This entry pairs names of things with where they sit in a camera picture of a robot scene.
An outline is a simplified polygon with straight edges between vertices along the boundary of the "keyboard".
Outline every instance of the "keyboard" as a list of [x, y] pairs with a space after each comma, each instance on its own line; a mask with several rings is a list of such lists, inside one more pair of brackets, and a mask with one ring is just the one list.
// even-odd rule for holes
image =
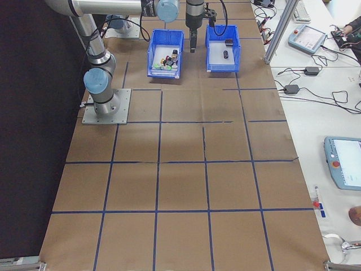
[[293, 20], [296, 24], [309, 24], [311, 22], [311, 17], [307, 13], [303, 0], [298, 1], [297, 7], [293, 11]]

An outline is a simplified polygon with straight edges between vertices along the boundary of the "person's hand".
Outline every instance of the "person's hand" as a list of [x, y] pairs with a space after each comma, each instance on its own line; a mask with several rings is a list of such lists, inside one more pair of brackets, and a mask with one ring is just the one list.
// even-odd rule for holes
[[342, 34], [344, 34], [345, 36], [347, 36], [348, 34], [350, 34], [352, 32], [352, 26], [351, 25], [347, 25], [345, 26], [345, 28], [341, 31]]

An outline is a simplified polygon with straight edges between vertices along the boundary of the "metal frame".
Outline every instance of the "metal frame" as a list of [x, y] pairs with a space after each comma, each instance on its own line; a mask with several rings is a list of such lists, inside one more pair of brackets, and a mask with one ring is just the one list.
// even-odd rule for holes
[[326, 271], [361, 271], [361, 265], [334, 264], [330, 261], [325, 261], [323, 266]]
[[[94, 106], [85, 108], [83, 124], [126, 124], [128, 121], [128, 112], [130, 104], [131, 89], [114, 89], [114, 95], [118, 95], [120, 100], [120, 108], [110, 116], [97, 115]], [[89, 95], [88, 103], [93, 103], [92, 97]]]
[[[129, 20], [140, 24], [140, 18], [129, 18]], [[105, 34], [104, 38], [123, 38], [123, 39], [138, 39], [139, 38], [139, 33], [140, 33], [140, 29], [139, 26], [132, 24], [133, 27], [131, 28], [131, 30], [127, 33], [121, 34], [119, 32], [116, 32], [113, 28], [109, 28]]]
[[277, 28], [275, 30], [275, 34], [270, 42], [270, 45], [267, 49], [266, 55], [264, 57], [264, 61], [266, 64], [270, 64], [273, 55], [275, 54], [277, 47], [281, 41], [281, 38], [283, 36], [284, 31], [287, 28], [287, 25], [289, 23], [289, 20], [291, 19], [291, 16], [293, 14], [294, 9], [297, 6], [299, 0], [288, 0], [286, 7], [282, 13], [281, 19], [278, 22]]

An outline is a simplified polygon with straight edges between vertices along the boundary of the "small cube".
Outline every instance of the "small cube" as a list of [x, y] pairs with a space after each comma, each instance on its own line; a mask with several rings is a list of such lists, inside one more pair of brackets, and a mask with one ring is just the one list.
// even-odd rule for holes
[[227, 47], [233, 47], [233, 40], [231, 38], [226, 39], [224, 42]]

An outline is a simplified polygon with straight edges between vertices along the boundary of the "red emergency stop button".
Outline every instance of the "red emergency stop button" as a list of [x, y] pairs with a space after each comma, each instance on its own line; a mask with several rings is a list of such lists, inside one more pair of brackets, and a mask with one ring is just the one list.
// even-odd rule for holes
[[339, 162], [339, 161], [333, 161], [333, 162], [332, 162], [332, 166], [333, 166], [334, 168], [338, 168], [338, 167], [340, 166], [340, 162]]

